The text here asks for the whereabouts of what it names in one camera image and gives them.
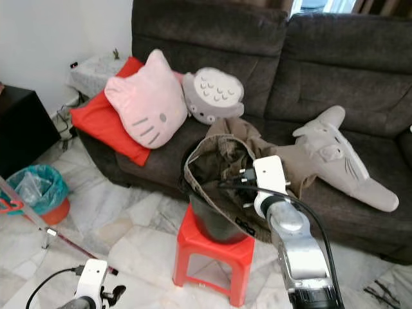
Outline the metal clothes rack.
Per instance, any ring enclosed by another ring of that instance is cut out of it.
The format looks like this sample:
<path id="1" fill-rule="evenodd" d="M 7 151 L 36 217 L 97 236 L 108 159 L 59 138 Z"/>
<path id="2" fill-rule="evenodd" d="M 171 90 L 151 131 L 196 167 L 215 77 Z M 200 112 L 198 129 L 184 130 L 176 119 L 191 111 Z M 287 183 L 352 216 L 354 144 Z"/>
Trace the metal clothes rack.
<path id="1" fill-rule="evenodd" d="M 21 197 L 21 195 L 18 194 L 17 191 L 15 191 L 15 189 L 13 189 L 12 186 L 9 185 L 9 183 L 6 182 L 5 179 L 3 179 L 3 177 L 0 177 L 0 189 L 4 194 L 6 194 L 7 197 L 9 197 L 9 200 L 23 201 L 24 217 L 26 217 L 30 221 L 30 223 L 33 223 L 33 226 L 35 226 L 35 228 L 41 234 L 43 234 L 43 238 L 41 242 L 39 242 L 39 244 L 41 244 L 41 249 L 47 250 L 50 245 L 54 241 L 56 241 L 56 239 L 61 239 L 66 245 L 69 245 L 74 250 L 79 251 L 80 253 L 82 253 L 82 255 L 85 255 L 86 257 L 91 259 L 101 259 L 100 257 L 95 256 L 94 253 L 91 253 L 90 251 L 87 251 L 86 249 L 80 247 L 79 244 L 75 243 L 70 238 L 65 236 L 64 233 L 59 232 L 56 227 L 52 227 L 51 225 L 45 223 L 41 215 L 38 215 L 38 213 L 35 212 L 35 210 L 33 210 L 31 206 L 26 204 L 26 202 L 24 202 L 23 200 L 23 197 Z"/>

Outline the brown trousers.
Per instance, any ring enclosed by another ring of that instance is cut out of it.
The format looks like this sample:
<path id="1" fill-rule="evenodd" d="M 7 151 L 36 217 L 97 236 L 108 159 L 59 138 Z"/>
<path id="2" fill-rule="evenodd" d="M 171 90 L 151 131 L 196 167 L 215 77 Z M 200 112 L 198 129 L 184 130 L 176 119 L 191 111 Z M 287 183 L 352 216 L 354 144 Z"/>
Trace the brown trousers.
<path id="1" fill-rule="evenodd" d="M 218 185 L 239 170 L 251 167 L 260 157 L 277 155 L 285 167 L 285 177 L 291 185 L 288 193 L 300 197 L 317 176 L 315 165 L 301 146 L 277 146 L 265 141 L 261 133 L 241 118 L 222 118 L 209 127 L 208 132 L 183 153 L 180 187 L 185 194 L 198 193 L 204 198 L 220 200 L 224 214 L 233 221 L 245 223 L 256 230 L 253 238 L 268 243 L 271 241 L 270 227 L 254 208 L 244 208 L 255 198 L 240 198 L 229 189 Z"/>

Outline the black bucket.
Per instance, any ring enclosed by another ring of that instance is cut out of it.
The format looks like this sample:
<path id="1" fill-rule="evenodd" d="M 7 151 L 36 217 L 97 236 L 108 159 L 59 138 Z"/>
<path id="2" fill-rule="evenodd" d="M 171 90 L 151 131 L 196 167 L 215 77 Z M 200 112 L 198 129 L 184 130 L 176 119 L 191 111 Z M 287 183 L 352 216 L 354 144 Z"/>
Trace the black bucket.
<path id="1" fill-rule="evenodd" d="M 194 213 L 197 228 L 206 238 L 221 244 L 235 244 L 247 236 L 256 236 L 256 230 L 245 223 L 238 225 L 232 216 L 224 214 L 220 200 L 204 198 L 198 193 L 189 193 L 189 202 Z"/>

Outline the red cushion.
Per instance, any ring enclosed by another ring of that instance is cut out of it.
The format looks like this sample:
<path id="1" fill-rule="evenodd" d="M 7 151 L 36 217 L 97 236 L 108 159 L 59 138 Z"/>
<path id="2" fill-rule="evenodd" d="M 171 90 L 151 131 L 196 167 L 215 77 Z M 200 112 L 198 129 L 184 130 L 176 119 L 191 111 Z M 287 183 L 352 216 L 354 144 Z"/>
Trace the red cushion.
<path id="1" fill-rule="evenodd" d="M 114 77 L 131 76 L 141 67 L 142 62 L 138 59 L 127 57 L 126 65 Z M 84 106 L 70 109 L 70 114 L 71 123 L 80 131 L 110 146 L 139 167 L 146 164 L 151 151 L 139 145 L 126 133 L 120 116 L 103 91 L 90 98 Z"/>

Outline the red plastic stool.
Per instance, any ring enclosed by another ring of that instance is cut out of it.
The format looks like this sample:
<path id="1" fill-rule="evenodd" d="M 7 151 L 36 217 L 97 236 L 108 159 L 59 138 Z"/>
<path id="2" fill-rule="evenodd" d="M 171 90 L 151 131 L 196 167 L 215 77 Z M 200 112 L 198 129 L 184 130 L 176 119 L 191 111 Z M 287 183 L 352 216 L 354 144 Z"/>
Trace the red plastic stool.
<path id="1" fill-rule="evenodd" d="M 214 242 L 207 238 L 198 229 L 193 209 L 189 206 L 178 230 L 173 283 L 176 286 L 186 283 L 209 286 L 216 292 L 227 295 L 230 305 L 244 306 L 254 253 L 255 239 L 251 236 L 243 235 L 241 241 L 230 244 Z M 209 257 L 230 266 L 232 279 L 229 288 L 188 276 L 189 259 L 192 255 Z"/>

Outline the red bin teal liner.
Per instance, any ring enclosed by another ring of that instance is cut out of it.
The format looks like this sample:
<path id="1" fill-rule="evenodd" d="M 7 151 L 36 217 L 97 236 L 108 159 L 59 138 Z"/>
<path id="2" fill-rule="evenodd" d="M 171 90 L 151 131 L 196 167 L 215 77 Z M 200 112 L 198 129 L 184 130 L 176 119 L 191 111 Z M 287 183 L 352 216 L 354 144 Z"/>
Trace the red bin teal liner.
<path id="1" fill-rule="evenodd" d="M 56 225 L 68 217 L 70 188 L 56 168 L 30 165 L 13 173 L 6 182 L 46 224 Z"/>

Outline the red plastic hanger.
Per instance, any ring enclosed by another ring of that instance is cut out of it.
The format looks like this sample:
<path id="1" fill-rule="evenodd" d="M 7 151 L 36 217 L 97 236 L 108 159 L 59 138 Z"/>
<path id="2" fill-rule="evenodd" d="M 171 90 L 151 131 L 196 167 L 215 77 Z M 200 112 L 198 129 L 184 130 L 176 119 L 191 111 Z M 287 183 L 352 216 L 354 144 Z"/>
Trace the red plastic hanger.
<path id="1" fill-rule="evenodd" d="M 9 200 L 9 198 L 1 198 L 0 213 L 9 216 L 23 214 L 24 203 L 20 200 Z"/>

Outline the grey round creature plush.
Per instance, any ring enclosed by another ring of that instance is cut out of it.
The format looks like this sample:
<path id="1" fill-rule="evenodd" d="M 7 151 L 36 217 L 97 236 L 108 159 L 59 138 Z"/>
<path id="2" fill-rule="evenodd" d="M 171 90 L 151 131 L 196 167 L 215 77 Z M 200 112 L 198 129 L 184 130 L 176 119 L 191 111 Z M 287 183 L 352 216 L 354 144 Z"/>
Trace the grey round creature plush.
<path id="1" fill-rule="evenodd" d="M 189 114 L 206 126 L 219 118 L 239 117 L 245 111 L 241 81 L 217 68 L 186 73 L 182 77 L 182 90 Z"/>

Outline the pink cat face pillow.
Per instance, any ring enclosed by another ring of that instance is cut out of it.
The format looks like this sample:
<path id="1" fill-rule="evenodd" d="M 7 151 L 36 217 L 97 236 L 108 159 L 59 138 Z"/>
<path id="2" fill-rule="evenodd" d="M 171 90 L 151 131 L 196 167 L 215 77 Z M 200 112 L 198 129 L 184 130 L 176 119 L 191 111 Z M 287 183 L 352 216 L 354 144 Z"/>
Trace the pink cat face pillow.
<path id="1" fill-rule="evenodd" d="M 107 80 L 104 94 L 126 133 L 146 148 L 167 144 L 188 117 L 182 83 L 159 49 L 135 74 Z"/>

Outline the dark brown fabric sofa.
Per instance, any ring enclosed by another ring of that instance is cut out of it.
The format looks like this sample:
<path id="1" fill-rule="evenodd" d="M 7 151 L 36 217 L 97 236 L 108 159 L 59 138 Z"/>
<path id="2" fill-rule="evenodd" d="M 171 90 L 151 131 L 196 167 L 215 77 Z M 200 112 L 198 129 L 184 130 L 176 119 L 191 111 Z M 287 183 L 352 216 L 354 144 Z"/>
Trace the dark brown fabric sofa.
<path id="1" fill-rule="evenodd" d="M 219 0 L 135 0 L 129 76 L 161 50 L 177 73 L 217 68 L 245 88 L 243 118 L 266 142 L 332 106 L 370 176 L 399 198 L 382 212 L 318 180 L 300 198 L 328 238 L 412 264 L 412 19 L 335 13 L 289 17 Z"/>

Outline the grey shark cat plush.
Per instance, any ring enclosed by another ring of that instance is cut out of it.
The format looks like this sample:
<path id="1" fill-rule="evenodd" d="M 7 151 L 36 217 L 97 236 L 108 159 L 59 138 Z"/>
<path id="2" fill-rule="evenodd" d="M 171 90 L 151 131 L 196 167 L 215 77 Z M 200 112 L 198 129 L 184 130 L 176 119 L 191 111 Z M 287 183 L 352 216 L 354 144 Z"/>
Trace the grey shark cat plush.
<path id="1" fill-rule="evenodd" d="M 398 196 L 370 176 L 352 144 L 339 130 L 345 115 L 344 107 L 332 106 L 295 129 L 292 136 L 324 182 L 374 209 L 395 211 L 399 206 Z"/>

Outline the side table lace cover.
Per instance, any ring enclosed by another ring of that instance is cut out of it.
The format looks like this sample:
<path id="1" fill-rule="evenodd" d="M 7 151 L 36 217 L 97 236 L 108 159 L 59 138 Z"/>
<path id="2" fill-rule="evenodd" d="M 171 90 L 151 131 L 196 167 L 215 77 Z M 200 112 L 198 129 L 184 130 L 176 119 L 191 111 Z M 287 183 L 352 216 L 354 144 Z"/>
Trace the side table lace cover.
<path id="1" fill-rule="evenodd" d="M 126 65 L 126 58 L 112 55 L 93 56 L 74 62 L 68 71 L 67 85 L 81 95 L 92 98 L 105 88 L 106 82 Z"/>

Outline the black television console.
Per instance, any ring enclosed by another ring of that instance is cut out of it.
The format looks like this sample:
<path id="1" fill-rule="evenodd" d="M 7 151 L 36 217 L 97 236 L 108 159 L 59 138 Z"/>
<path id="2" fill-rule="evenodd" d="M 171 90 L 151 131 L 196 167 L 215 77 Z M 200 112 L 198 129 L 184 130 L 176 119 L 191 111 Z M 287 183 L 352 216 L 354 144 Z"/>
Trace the black television console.
<path id="1" fill-rule="evenodd" d="M 0 96 L 0 174 L 32 165 L 60 135 L 33 90 L 4 86 Z"/>

